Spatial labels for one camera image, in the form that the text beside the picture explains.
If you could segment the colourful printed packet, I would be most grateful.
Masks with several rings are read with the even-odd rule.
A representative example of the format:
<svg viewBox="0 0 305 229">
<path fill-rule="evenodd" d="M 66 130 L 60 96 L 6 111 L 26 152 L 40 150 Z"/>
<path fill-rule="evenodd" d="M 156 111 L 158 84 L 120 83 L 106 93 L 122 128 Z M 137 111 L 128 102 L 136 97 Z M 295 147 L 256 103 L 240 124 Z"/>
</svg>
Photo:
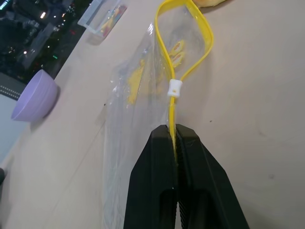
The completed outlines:
<svg viewBox="0 0 305 229">
<path fill-rule="evenodd" d="M 126 11 L 126 5 L 118 5 L 111 12 L 110 16 L 107 18 L 106 22 L 102 25 L 101 34 L 103 38 L 106 38 L 110 31 L 113 29 L 117 21 L 121 18 L 121 16 Z"/>
</svg>

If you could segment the clear plastic box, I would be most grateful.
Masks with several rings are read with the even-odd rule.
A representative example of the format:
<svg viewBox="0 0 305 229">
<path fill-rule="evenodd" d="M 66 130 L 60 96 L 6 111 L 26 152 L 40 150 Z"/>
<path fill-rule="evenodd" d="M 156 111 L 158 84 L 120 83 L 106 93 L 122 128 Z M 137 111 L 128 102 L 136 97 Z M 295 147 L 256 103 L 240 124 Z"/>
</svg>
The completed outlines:
<svg viewBox="0 0 305 229">
<path fill-rule="evenodd" d="M 101 28 L 118 5 L 126 5 L 128 0 L 93 0 L 85 13 L 78 21 L 78 25 L 84 27 L 89 33 L 88 42 L 98 45 L 106 38 L 102 37 Z"/>
</svg>

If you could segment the lilac plastic bowl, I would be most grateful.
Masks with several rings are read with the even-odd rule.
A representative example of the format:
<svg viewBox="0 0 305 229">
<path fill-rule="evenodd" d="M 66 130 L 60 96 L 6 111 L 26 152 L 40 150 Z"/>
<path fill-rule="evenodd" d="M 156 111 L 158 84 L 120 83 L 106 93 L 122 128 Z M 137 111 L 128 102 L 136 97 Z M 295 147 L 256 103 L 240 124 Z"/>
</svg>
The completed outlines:
<svg viewBox="0 0 305 229">
<path fill-rule="evenodd" d="M 21 93 L 11 119 L 22 122 L 42 119 L 53 108 L 57 95 L 58 86 L 54 79 L 43 69 L 39 70 Z"/>
</svg>

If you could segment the clear bag with yellow zip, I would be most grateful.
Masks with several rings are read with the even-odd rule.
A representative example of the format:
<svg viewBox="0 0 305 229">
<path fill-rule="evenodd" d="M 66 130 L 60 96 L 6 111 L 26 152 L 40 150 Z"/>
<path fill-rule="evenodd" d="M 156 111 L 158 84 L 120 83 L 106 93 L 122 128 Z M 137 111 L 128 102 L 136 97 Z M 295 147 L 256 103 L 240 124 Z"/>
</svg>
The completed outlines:
<svg viewBox="0 0 305 229">
<path fill-rule="evenodd" d="M 103 151 L 102 229 L 123 229 L 129 177 L 151 131 L 176 147 L 183 82 L 200 78 L 213 33 L 193 0 L 165 0 L 133 56 L 111 76 Z"/>
</svg>

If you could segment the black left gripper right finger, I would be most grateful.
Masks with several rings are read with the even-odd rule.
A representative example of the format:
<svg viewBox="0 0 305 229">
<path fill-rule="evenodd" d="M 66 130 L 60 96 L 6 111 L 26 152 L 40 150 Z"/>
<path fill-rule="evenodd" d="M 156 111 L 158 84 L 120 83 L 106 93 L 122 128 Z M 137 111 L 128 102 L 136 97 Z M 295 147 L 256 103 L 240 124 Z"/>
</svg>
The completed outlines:
<svg viewBox="0 0 305 229">
<path fill-rule="evenodd" d="M 194 130 L 176 130 L 182 229 L 250 229 L 223 167 Z"/>
</svg>

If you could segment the yellow object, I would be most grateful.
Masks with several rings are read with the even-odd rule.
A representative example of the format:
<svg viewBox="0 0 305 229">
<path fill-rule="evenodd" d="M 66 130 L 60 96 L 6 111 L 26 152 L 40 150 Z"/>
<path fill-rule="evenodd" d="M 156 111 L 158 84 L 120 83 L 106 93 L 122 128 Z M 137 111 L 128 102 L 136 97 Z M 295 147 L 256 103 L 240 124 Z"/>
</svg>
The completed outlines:
<svg viewBox="0 0 305 229">
<path fill-rule="evenodd" d="M 214 7 L 226 0 L 192 0 L 198 8 Z"/>
</svg>

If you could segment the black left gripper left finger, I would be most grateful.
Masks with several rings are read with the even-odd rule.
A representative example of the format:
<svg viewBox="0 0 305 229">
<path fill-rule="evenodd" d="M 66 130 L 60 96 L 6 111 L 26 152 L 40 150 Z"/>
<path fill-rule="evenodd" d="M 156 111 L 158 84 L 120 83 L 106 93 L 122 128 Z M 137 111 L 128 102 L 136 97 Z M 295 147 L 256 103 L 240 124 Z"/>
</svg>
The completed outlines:
<svg viewBox="0 0 305 229">
<path fill-rule="evenodd" d="M 132 169 L 123 229 L 174 229 L 177 189 L 172 139 L 160 125 Z"/>
</svg>

